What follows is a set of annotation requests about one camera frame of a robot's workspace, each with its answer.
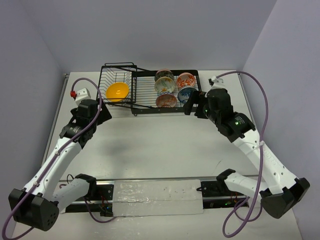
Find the blue pattern bowl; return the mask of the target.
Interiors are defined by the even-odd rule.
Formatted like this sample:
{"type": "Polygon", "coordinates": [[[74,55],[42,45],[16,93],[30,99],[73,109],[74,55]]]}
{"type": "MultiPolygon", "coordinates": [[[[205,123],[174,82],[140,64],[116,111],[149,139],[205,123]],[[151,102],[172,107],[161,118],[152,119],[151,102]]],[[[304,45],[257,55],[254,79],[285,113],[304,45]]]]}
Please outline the blue pattern bowl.
{"type": "Polygon", "coordinates": [[[194,91],[197,91],[197,89],[193,86],[185,86],[181,88],[177,94],[179,102],[185,104],[194,91]]]}

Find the orange floral pattern bowl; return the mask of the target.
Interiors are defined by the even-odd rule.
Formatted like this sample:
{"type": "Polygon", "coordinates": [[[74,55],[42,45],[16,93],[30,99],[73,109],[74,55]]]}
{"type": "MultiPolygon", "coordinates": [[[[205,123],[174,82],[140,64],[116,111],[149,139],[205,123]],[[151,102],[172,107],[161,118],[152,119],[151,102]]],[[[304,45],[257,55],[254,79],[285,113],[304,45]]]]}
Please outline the orange floral pattern bowl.
{"type": "Polygon", "coordinates": [[[194,75],[192,75],[189,72],[184,72],[177,77],[176,85],[180,89],[186,86],[193,87],[196,84],[196,82],[197,80],[194,75]]]}

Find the yellow bowl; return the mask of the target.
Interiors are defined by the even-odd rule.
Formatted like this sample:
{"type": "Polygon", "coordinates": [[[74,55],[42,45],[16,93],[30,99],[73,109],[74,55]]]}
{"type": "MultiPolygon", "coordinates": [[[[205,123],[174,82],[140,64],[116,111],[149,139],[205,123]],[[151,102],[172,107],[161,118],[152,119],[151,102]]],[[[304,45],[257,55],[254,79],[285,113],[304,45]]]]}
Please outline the yellow bowl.
{"type": "Polygon", "coordinates": [[[120,102],[128,96],[129,92],[130,89],[126,83],[116,82],[107,88],[105,96],[108,101],[120,102]]]}

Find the orange lattice pattern bowl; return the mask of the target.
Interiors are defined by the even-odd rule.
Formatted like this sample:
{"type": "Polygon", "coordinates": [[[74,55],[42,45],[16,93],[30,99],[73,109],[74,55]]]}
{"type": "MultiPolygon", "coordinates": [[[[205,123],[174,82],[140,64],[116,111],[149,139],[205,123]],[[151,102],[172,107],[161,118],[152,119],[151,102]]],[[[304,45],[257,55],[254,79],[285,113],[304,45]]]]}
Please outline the orange lattice pattern bowl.
{"type": "Polygon", "coordinates": [[[155,100],[158,108],[174,108],[177,104],[177,98],[170,93],[159,95],[155,100]]]}

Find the white orange flower bowl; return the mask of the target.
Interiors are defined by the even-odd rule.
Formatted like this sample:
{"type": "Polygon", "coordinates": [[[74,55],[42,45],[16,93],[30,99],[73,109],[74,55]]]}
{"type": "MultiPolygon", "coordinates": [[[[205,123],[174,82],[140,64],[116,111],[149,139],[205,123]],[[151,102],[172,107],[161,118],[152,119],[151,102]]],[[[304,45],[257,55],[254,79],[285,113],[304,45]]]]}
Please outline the white orange flower bowl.
{"type": "Polygon", "coordinates": [[[162,92],[173,93],[175,90],[176,84],[173,79],[170,77],[160,77],[154,84],[155,91],[160,94],[162,92]]]}

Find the grey leaf pattern bowl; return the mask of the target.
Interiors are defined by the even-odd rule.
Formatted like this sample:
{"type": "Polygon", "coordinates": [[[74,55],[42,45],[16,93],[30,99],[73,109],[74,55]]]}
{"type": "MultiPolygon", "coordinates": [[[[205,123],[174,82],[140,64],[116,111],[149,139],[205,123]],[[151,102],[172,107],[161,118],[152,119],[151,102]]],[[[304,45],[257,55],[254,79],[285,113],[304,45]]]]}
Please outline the grey leaf pattern bowl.
{"type": "Polygon", "coordinates": [[[174,80],[173,73],[169,69],[166,69],[166,68],[160,69],[156,72],[155,77],[154,77],[154,81],[156,82],[158,79],[160,79],[162,77],[167,77],[167,78],[174,80]]]}

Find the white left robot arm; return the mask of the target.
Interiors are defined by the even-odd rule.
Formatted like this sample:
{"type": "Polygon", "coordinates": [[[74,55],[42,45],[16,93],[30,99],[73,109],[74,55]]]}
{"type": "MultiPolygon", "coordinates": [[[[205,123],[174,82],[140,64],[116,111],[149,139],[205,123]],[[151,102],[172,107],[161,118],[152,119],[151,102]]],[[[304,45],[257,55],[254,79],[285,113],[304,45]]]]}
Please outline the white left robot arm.
{"type": "Polygon", "coordinates": [[[93,199],[98,193],[93,176],[78,174],[68,185],[56,190],[63,173],[93,137],[97,127],[112,118],[102,100],[85,99],[71,110],[72,118],[36,175],[21,190],[8,196],[11,218],[34,229],[48,231],[61,210],[79,198],[93,199]]]}

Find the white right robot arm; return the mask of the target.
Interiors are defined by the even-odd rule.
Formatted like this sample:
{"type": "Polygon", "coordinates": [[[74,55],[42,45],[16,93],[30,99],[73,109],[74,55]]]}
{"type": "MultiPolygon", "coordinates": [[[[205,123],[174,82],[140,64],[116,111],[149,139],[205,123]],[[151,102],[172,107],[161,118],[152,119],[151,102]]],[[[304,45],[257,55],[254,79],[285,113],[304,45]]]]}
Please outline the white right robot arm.
{"type": "Polygon", "coordinates": [[[281,218],[303,198],[310,188],[308,180],[288,170],[263,142],[253,122],[244,113],[234,111],[226,89],[193,91],[183,106],[185,115],[190,115],[193,105],[197,105],[195,116],[213,122],[218,132],[241,150],[258,170],[257,180],[233,169],[220,173],[216,180],[221,195],[242,193],[257,200],[275,219],[281,218]]]}

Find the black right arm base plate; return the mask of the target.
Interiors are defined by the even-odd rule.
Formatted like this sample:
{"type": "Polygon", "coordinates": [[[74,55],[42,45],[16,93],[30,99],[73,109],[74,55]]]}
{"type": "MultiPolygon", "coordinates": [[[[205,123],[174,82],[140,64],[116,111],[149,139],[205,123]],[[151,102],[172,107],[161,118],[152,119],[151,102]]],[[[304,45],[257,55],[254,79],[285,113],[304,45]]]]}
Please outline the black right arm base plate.
{"type": "Polygon", "coordinates": [[[233,208],[246,199],[242,193],[222,189],[216,179],[201,179],[196,190],[202,194],[204,209],[233,208]]]}

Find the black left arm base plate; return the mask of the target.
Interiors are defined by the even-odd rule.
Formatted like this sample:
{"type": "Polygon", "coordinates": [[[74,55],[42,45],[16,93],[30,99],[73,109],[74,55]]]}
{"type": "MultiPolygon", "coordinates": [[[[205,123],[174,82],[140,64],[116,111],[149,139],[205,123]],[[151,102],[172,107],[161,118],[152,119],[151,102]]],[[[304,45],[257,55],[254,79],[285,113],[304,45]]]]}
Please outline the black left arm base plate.
{"type": "MultiPolygon", "coordinates": [[[[113,214],[113,183],[97,183],[95,193],[85,197],[88,208],[92,214],[99,217],[112,218],[113,214]]],[[[82,197],[67,206],[63,213],[89,213],[87,205],[82,197]]]]}

